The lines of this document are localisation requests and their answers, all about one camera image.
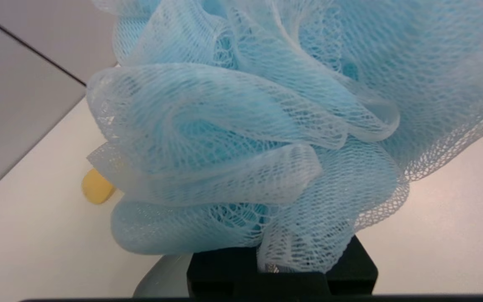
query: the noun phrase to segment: yellow sponge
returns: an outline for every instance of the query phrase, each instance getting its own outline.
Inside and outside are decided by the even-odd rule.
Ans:
[[[83,177],[81,190],[88,201],[98,205],[105,203],[113,195],[115,187],[96,169],[92,169]]]

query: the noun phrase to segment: white surface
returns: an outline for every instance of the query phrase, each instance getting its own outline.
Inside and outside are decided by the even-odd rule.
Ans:
[[[103,142],[82,101],[0,181],[0,302],[129,297],[159,259],[112,239],[120,193],[99,206],[81,194],[86,156]]]
[[[483,138],[357,236],[379,270],[375,294],[483,293]]]
[[[119,248],[109,214],[80,192],[102,142],[81,102],[0,181],[0,302],[130,296],[158,256]],[[483,138],[412,185],[410,200],[359,234],[376,293],[483,292]]]

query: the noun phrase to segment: black holder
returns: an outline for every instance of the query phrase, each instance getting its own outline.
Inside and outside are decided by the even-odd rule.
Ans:
[[[339,262],[323,273],[259,273],[256,248],[196,253],[187,270],[193,298],[325,297],[372,294],[377,268],[357,237]]]

